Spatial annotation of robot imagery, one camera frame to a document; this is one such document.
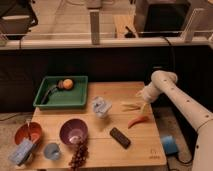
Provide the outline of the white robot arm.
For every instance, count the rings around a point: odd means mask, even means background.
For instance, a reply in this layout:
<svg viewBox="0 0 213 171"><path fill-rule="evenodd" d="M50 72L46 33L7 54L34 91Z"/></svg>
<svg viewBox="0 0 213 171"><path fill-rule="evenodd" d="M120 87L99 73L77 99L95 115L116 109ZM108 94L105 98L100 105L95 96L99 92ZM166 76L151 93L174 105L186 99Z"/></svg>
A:
<svg viewBox="0 0 213 171"><path fill-rule="evenodd" d="M213 171L213 113L178 88L177 81L174 72L157 70L137 96L150 104L164 93L198 134L191 171Z"/></svg>

